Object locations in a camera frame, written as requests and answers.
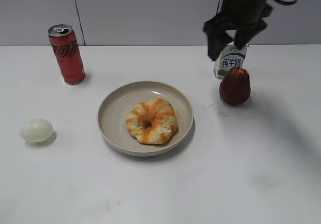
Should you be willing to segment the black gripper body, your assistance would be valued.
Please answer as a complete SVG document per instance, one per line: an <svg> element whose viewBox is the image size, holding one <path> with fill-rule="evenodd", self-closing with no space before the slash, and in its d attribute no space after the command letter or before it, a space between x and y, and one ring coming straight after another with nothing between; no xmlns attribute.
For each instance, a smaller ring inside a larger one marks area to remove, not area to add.
<svg viewBox="0 0 321 224"><path fill-rule="evenodd" d="M223 0L220 16L226 30L252 28L262 18L270 16L273 8L267 0Z"/></svg>

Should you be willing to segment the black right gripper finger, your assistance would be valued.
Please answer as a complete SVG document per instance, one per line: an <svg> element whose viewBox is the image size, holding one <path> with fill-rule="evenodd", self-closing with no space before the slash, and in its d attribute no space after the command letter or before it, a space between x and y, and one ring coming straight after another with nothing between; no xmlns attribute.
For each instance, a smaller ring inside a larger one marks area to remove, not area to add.
<svg viewBox="0 0 321 224"><path fill-rule="evenodd" d="M206 21L203 32L207 37L208 57L216 61L224 48L232 42L232 37L226 33L230 30L230 23L226 17L213 17Z"/></svg>

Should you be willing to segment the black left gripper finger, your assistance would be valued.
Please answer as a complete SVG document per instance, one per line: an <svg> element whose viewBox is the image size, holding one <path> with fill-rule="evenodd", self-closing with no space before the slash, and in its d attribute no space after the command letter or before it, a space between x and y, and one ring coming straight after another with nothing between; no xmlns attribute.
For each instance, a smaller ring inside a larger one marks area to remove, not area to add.
<svg viewBox="0 0 321 224"><path fill-rule="evenodd" d="M242 49L249 41L265 29L266 23L263 20L260 20L253 26L238 28L235 35L234 45L237 49Z"/></svg>

